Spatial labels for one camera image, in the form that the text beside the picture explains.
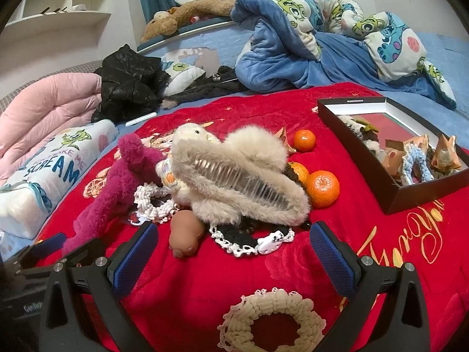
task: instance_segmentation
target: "tangerine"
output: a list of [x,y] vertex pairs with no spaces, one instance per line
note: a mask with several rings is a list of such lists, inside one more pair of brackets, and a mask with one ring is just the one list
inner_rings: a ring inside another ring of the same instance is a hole
[[314,208],[332,205],[341,192],[339,180],[329,171],[313,172],[306,179],[305,185]]
[[308,168],[306,168],[301,163],[291,162],[289,164],[290,164],[290,167],[292,167],[293,171],[298,176],[298,179],[304,184],[306,182],[306,179],[310,175],[310,173],[308,172]]
[[300,152],[311,151],[316,144],[315,135],[308,129],[300,129],[293,138],[293,147]]

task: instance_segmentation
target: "blue blanket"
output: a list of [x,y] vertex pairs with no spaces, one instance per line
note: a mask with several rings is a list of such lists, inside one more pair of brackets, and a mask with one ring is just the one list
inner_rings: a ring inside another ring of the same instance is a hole
[[[456,108],[456,102],[438,91],[425,73],[415,72],[391,82],[380,79],[369,47],[361,40],[319,32],[314,28],[316,21],[310,32],[299,32],[277,2],[237,0],[232,10],[233,21],[253,30],[250,51],[241,55],[236,65],[238,79],[248,88],[266,93],[292,84],[304,89],[355,82],[375,90],[417,93]],[[320,57],[305,46],[309,35],[314,35]]]

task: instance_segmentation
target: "checkered fabric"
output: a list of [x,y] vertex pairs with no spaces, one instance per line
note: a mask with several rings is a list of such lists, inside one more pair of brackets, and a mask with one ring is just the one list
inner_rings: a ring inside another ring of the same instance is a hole
[[50,75],[60,74],[62,72],[94,72],[97,68],[101,67],[103,61],[92,61],[88,63],[83,63],[81,65],[76,65],[72,67],[68,67],[63,70],[51,72],[50,74],[44,75],[41,78],[35,79],[33,81],[29,81],[28,83],[23,84],[21,87],[18,87],[15,91],[10,92],[7,96],[0,99],[0,114],[6,110],[8,105],[12,102],[13,99],[26,87],[33,84],[34,82],[39,81],[39,79],[43,79]]

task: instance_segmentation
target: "open cardboard box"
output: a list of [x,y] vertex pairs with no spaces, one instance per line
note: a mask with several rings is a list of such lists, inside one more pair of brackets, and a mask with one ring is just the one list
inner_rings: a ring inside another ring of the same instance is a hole
[[462,164],[459,172],[428,182],[400,186],[363,142],[337,117],[338,115],[384,113],[390,117],[390,120],[413,134],[409,138],[427,134],[429,144],[433,149],[441,134],[449,138],[434,125],[392,99],[386,97],[330,98],[320,99],[317,104],[320,118],[349,152],[385,214],[397,213],[436,200],[469,183],[469,156],[456,145],[456,153]]

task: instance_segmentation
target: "blue gripper pad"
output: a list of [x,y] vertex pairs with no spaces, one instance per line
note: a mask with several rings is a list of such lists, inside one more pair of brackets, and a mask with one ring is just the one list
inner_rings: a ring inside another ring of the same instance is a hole
[[66,239],[67,236],[65,234],[57,233],[42,242],[35,243],[31,254],[38,260],[44,259],[58,249],[61,249]]
[[349,299],[353,298],[361,274],[358,264],[355,262],[356,266],[353,265],[352,269],[339,251],[338,247],[342,242],[322,221],[311,225],[310,242],[337,293]]
[[125,245],[116,250],[117,255],[107,269],[107,279],[119,300],[129,295],[137,283],[158,243],[158,228],[145,222]]

